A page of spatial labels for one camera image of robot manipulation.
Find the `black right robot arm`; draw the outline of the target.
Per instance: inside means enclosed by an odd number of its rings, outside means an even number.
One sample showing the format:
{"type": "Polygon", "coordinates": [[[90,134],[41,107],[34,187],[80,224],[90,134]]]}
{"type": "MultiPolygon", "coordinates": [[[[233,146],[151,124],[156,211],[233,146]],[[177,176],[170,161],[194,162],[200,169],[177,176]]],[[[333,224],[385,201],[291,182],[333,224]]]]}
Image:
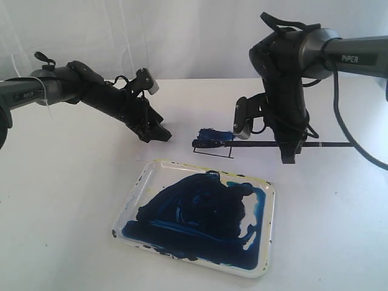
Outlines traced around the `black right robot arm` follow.
{"type": "Polygon", "coordinates": [[[339,72],[387,78],[387,37],[340,38],[329,28],[277,28],[249,51],[265,89],[264,120],[282,162],[293,164],[309,129],[303,78],[323,80],[339,72]]]}

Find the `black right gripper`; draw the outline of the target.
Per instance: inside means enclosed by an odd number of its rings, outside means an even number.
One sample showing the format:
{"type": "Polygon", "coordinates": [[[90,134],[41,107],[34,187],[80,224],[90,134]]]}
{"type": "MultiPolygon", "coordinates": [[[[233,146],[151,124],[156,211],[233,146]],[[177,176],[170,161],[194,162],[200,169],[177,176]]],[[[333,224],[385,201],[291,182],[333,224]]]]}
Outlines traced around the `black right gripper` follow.
{"type": "Polygon", "coordinates": [[[271,128],[275,141],[280,142],[283,164],[294,164],[307,139],[309,122],[301,77],[286,74],[262,79],[266,93],[264,124],[271,128]]]}

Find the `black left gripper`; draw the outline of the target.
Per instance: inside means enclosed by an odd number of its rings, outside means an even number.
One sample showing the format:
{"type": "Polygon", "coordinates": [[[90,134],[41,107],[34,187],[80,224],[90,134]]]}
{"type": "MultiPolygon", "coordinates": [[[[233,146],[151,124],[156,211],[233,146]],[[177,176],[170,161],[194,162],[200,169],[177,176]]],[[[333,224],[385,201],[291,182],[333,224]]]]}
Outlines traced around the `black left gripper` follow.
{"type": "Polygon", "coordinates": [[[75,63],[75,71],[81,78],[76,103],[83,102],[121,121],[143,142],[167,142],[172,137],[159,124],[164,118],[150,105],[145,97],[147,91],[133,92],[127,77],[119,75],[109,82],[81,62],[75,63]]]}

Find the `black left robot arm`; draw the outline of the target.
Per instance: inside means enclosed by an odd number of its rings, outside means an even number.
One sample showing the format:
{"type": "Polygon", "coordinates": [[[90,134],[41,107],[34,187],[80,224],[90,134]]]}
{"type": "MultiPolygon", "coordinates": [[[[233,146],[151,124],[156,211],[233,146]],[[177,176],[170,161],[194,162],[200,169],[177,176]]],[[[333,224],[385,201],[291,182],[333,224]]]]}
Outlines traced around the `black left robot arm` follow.
{"type": "Polygon", "coordinates": [[[35,58],[44,62],[41,69],[28,77],[17,77],[1,82],[1,142],[13,126],[11,111],[31,103],[50,106],[60,102],[84,104],[125,124],[143,142],[167,142],[172,134],[162,126],[164,118],[150,105],[145,94],[155,94],[158,83],[147,68],[135,77],[123,79],[125,86],[116,88],[116,81],[107,81],[80,61],[57,67],[53,59],[41,52],[35,58]]]}

